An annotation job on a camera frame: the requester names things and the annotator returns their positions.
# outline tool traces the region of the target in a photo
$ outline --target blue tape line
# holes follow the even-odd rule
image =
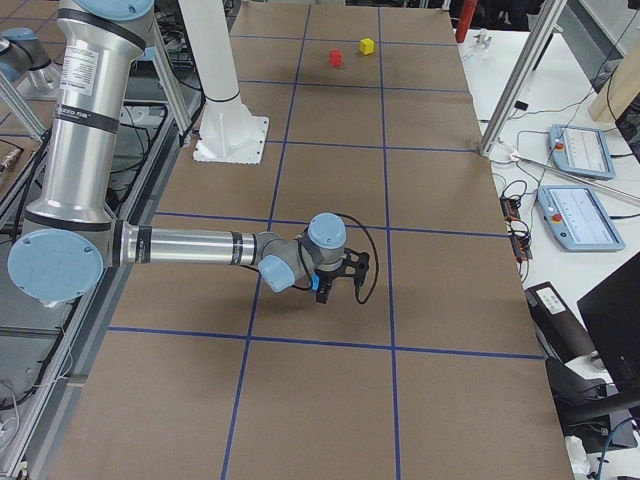
[[[9,20],[10,18],[12,18],[12,15],[14,13],[16,13],[18,10],[20,10],[22,7],[25,6],[25,4],[27,3],[28,0],[23,0],[22,3],[20,5],[18,5],[9,15],[7,15],[5,18],[0,20],[0,25],[2,25],[4,22],[6,22],[7,20]]]
[[[438,148],[438,147],[386,147],[387,150],[409,150],[416,152],[451,152],[451,153],[476,153],[472,148]]]
[[[143,328],[143,327],[121,327],[112,325],[109,326],[110,332],[133,332],[133,333],[153,333],[155,335],[175,335],[182,337],[207,337],[207,338],[220,338],[231,340],[245,340],[244,335],[234,335],[231,333],[216,333],[216,332],[197,332],[189,330],[167,330],[162,328]]]
[[[380,86],[374,85],[342,85],[329,83],[307,83],[307,82],[282,82],[276,80],[238,80],[238,83],[256,83],[263,85],[302,85],[305,87],[327,87],[327,88],[364,88],[378,90]],[[447,89],[447,88],[419,88],[419,87],[382,87],[385,90],[398,90],[407,92],[434,92],[434,93],[470,93],[469,90]]]
[[[392,232],[433,233],[438,235],[462,235],[465,237],[509,238],[506,233],[458,232],[455,230],[431,230],[423,228],[390,227]]]
[[[295,77],[295,81],[298,81],[298,78],[300,76],[300,64],[302,62],[302,51],[304,49],[304,37],[307,35],[307,28],[309,26],[309,18],[311,17],[311,6],[307,7],[307,18],[304,24],[304,33],[302,35],[302,42],[300,43],[300,53],[298,55],[298,67],[296,69],[296,77]],[[285,128],[285,132],[284,132],[284,145],[282,147],[282,152],[280,152],[280,162],[278,164],[278,173],[276,175],[276,182],[274,185],[274,189],[273,189],[273,199],[271,202],[271,209],[270,209],[270,213],[269,213],[269,221],[267,223],[267,229],[270,230],[271,229],[271,225],[273,223],[273,213],[275,211],[275,206],[276,206],[276,202],[277,202],[277,197],[278,197],[278,189],[280,186],[280,177],[282,175],[282,164],[284,162],[284,154],[285,154],[285,150],[286,150],[286,141],[287,141],[287,136],[289,135],[289,127],[291,125],[291,116],[292,116],[292,112],[293,112],[293,102],[295,100],[295,96],[296,96],[296,85],[293,86],[293,92],[291,93],[291,104],[289,105],[289,113],[287,115],[287,124],[286,124],[286,128]],[[227,446],[225,449],[225,454],[224,454],[224,461],[222,464],[222,472],[220,473],[220,480],[226,480],[227,478],[227,471],[228,471],[228,467],[229,467],[229,459],[231,457],[231,447],[233,444],[233,435],[235,433],[235,427],[236,427],[236,421],[237,421],[237,415],[238,415],[238,409],[240,407],[240,397],[242,394],[242,386],[244,384],[244,376],[245,376],[245,371],[246,371],[246,366],[247,366],[247,359],[249,357],[249,349],[251,347],[251,337],[252,337],[252,333],[253,333],[253,324],[255,322],[255,318],[256,318],[256,311],[258,309],[258,299],[260,298],[260,287],[261,287],[261,277],[258,275],[258,280],[256,282],[256,290],[255,290],[255,294],[253,297],[253,305],[251,307],[251,320],[249,321],[249,329],[247,331],[247,340],[245,343],[245,349],[244,349],[244,353],[242,356],[242,366],[240,368],[240,377],[238,378],[238,386],[236,389],[236,398],[234,401],[234,405],[233,405],[233,414],[231,416],[231,424],[229,425],[229,436],[227,437]]]
[[[233,216],[224,216],[224,215],[206,215],[206,214],[200,214],[200,213],[183,213],[183,212],[156,212],[155,215],[162,216],[162,217],[206,218],[210,220],[237,220],[240,222],[267,223],[269,221],[266,218],[233,217]]]
[[[342,42],[342,43],[360,43],[360,40],[345,40],[335,38],[301,38],[301,37],[282,37],[282,36],[268,36],[268,35],[241,35],[233,34],[229,35],[231,38],[255,38],[259,40],[305,40],[307,42]],[[457,47],[455,43],[438,43],[438,42],[385,42],[378,40],[379,44],[383,45],[421,45],[425,47]]]
[[[352,343],[352,342],[336,342],[330,340],[310,340],[302,338],[280,338],[280,337],[264,337],[253,336],[252,340],[265,343],[291,343],[297,345],[317,345],[323,347],[343,347],[343,348],[360,348],[367,350],[392,350],[387,345],[375,345],[372,343]]]
[[[457,355],[466,357],[512,358],[516,360],[544,360],[543,355],[527,353],[478,352],[473,350],[451,350],[447,348],[396,347],[399,352],[434,353],[438,355]]]
[[[307,38],[307,42],[340,42],[340,43],[360,43],[360,40],[335,40],[332,38]]]
[[[293,85],[293,82],[278,82],[275,80],[238,80],[238,83],[260,83],[267,85]]]
[[[238,35],[235,33],[229,36],[231,38],[257,38],[260,40],[302,40],[302,38],[299,38],[299,37],[281,37],[281,36],[269,37],[265,35]]]
[[[145,327],[127,327],[127,326],[110,326],[110,332],[120,333],[146,333],[151,335],[174,335],[179,337],[205,337],[217,338],[222,340],[240,340],[246,341],[247,335],[238,335],[232,333],[218,332],[199,332],[189,330],[169,330],[161,328],[145,328]],[[365,350],[396,350],[398,352],[425,353],[436,355],[454,355],[464,357],[488,357],[488,358],[510,358],[515,360],[544,360],[543,355],[532,355],[526,353],[507,353],[507,352],[481,352],[476,350],[455,350],[450,348],[427,348],[427,347],[410,347],[378,345],[374,343],[356,343],[356,342],[338,342],[331,340],[313,340],[305,338],[286,338],[286,337],[268,337],[268,336],[251,336],[252,341],[265,343],[291,343],[296,345],[318,345],[327,347],[356,348]]]
[[[230,220],[240,222],[259,222],[267,224],[290,224],[290,225],[306,225],[307,222],[301,220],[278,220],[267,218],[253,218],[253,217],[233,217],[225,215],[209,215],[204,213],[183,213],[183,212],[156,212],[155,215],[162,217],[186,217],[186,218],[203,218],[211,220]],[[410,227],[381,227],[378,225],[365,225],[370,230],[385,230],[390,232],[410,232],[410,233],[430,233],[437,235],[462,235],[468,237],[491,237],[491,238],[509,238],[506,233],[486,233],[486,232],[462,232],[456,230],[435,230],[428,228],[410,228]]]
[[[380,42],[385,45],[421,45],[424,47],[457,47],[455,43],[437,43],[437,42]]]
[[[240,375],[238,376],[238,384],[236,386],[236,395],[233,401],[233,412],[231,413],[231,421],[229,423],[229,434],[227,435],[227,445],[224,450],[224,460],[222,462],[222,470],[220,472],[220,480],[227,478],[229,469],[229,459],[231,458],[231,446],[233,445],[233,435],[236,429],[238,419],[238,410],[240,409],[240,397],[242,395],[242,387],[244,385],[244,375],[247,370],[247,361],[249,359],[249,348],[251,347],[251,332],[253,331],[253,322],[256,318],[256,310],[258,308],[258,297],[260,295],[260,282],[258,276],[256,281],[256,291],[253,297],[253,305],[251,306],[251,320],[249,320],[249,328],[244,344],[244,352],[242,353],[242,363],[240,364]]]
[[[348,144],[348,143],[318,143],[318,142],[298,142],[298,141],[291,141],[288,140],[285,143],[288,143],[289,145],[312,145],[312,146],[318,146],[318,147],[344,147],[344,148],[375,148],[377,150],[382,149],[382,146],[376,146],[376,145],[355,145],[355,144]]]
[[[389,283],[389,331],[391,334],[391,387],[393,394],[393,430],[396,461],[396,480],[402,480],[402,457],[400,449],[400,408],[398,406],[398,368],[396,356],[396,321],[393,296],[393,260],[391,255],[391,205],[389,200],[389,163],[387,161],[387,123],[384,105],[384,68],[382,65],[382,19],[380,7],[378,13],[378,51],[380,54],[380,105],[382,114],[382,157],[384,161],[384,204],[387,230],[387,281]]]

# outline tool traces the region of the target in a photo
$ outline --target desk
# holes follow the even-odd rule
[[[515,61],[520,54],[526,40],[526,33],[518,32],[490,32],[493,37],[488,51],[477,49],[475,40],[469,35],[464,44],[460,45],[460,54],[469,88],[474,98],[474,108],[478,119],[489,119],[507,82]],[[580,102],[591,84],[580,69],[568,45],[561,35],[556,34],[545,54],[538,70],[532,72],[526,81],[519,100],[529,104],[529,111],[561,109],[575,102]],[[588,113],[590,103],[595,98],[593,93],[579,107],[571,107],[559,113],[541,113],[526,115],[519,120],[510,120],[503,129],[500,139],[512,146],[516,145],[518,132],[522,130],[548,131],[554,123],[566,123],[572,118],[571,124],[608,130],[613,124],[597,124],[591,120]],[[612,154],[629,152],[624,139],[617,130],[606,134],[607,143]],[[519,151],[522,156],[545,163],[549,157],[546,135],[522,133],[520,135]],[[502,148],[494,148],[491,160],[504,162],[508,153]],[[536,166],[522,164],[523,168],[534,176],[540,177],[542,170]],[[607,185],[616,189],[640,195],[640,165],[635,157],[614,159],[616,178]],[[528,182],[528,191],[536,187],[535,182],[514,165],[502,166],[493,164],[494,173],[504,176],[507,182],[522,179]],[[568,182],[547,172],[543,178],[544,185],[567,184]],[[496,180],[498,192],[502,191],[502,184]],[[610,215],[629,215],[637,213],[638,208],[632,207],[619,200],[612,199],[598,193]],[[615,253],[568,253],[560,250],[550,231],[544,225],[544,220],[534,206],[534,196],[528,195],[523,200],[521,216],[532,224],[531,251],[533,260],[530,262],[529,275],[523,287],[527,288],[544,281],[551,281],[573,313],[580,318],[577,301],[601,280],[616,270],[620,265],[640,251],[640,224],[637,220],[617,221],[616,227],[622,235],[626,248]],[[598,376],[586,362],[574,362],[576,371],[587,378]],[[640,450],[612,452],[608,456],[611,464],[606,466],[606,478],[614,475],[640,476]]]
[[[246,3],[232,44],[271,118],[262,163],[185,150],[153,224],[291,238],[351,213],[378,290],[321,306],[245,270],[135,267],[49,478],[570,478],[448,15]]]

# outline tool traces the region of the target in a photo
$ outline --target red object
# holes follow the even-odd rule
[[[471,20],[473,20],[473,14],[476,11],[477,5],[478,0],[464,0],[460,20],[458,20],[458,28],[456,28],[456,42],[464,42],[469,26],[471,26]]]
[[[329,50],[329,65],[332,67],[342,66],[342,51],[339,48]]]

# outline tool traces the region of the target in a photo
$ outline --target white table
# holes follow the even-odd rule
[[[519,32],[488,32],[492,43],[488,50],[475,46],[470,31],[464,44],[459,46],[460,55],[469,82],[470,91],[474,97],[474,107],[481,129],[500,98],[504,85],[511,74],[511,70],[526,41],[527,33]],[[580,102],[590,91],[591,84],[573,57],[569,47],[561,35],[556,34],[540,63],[538,69],[527,79],[518,100],[529,104],[528,111],[559,110],[570,104]],[[518,132],[522,130],[548,131],[555,123],[570,123],[572,125],[608,130],[613,124],[595,123],[591,120],[588,108],[595,92],[580,106],[570,107],[558,113],[540,113],[526,115],[519,120],[510,120],[500,134],[500,140],[511,146],[516,146]],[[629,147],[617,130],[606,134],[609,150],[612,154],[629,153]],[[522,133],[518,151],[526,158],[546,163],[549,158],[547,136],[533,133]],[[509,153],[496,146],[490,159],[495,162],[509,160]],[[542,169],[535,165],[521,162],[521,166],[540,178]],[[614,159],[616,178],[606,182],[608,186],[619,190],[640,195],[640,165],[635,157]],[[528,184],[528,192],[537,187],[531,177],[511,164],[508,166],[493,164],[493,172],[503,176],[507,183],[522,179]],[[498,193],[503,189],[503,182],[496,178]],[[552,172],[547,172],[542,181],[543,185],[564,185],[568,182]],[[510,189],[508,193],[522,191],[520,186]],[[613,199],[598,192],[598,197],[604,204],[609,215],[630,215],[640,212],[640,207],[633,207],[620,200]],[[544,225],[538,207],[534,208],[535,195],[527,195],[520,208],[521,217],[531,226],[533,260],[529,262],[529,274],[523,283],[524,288],[550,281],[561,294],[573,313],[580,318],[577,301],[591,288],[597,285],[607,275],[640,251],[640,218],[616,221],[615,225],[623,237],[626,248],[614,253],[569,253],[561,250],[553,239],[550,231]],[[595,371],[588,362],[576,360],[570,365],[578,373],[587,378],[602,376]],[[592,466],[597,466],[597,455],[590,455]],[[604,478],[615,478],[617,475],[640,477],[640,448],[609,452],[607,459],[611,463],[605,466]]]

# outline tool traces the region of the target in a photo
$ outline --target yellow cube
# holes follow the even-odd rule
[[[363,55],[371,55],[376,48],[376,44],[369,37],[360,40],[360,53]]]

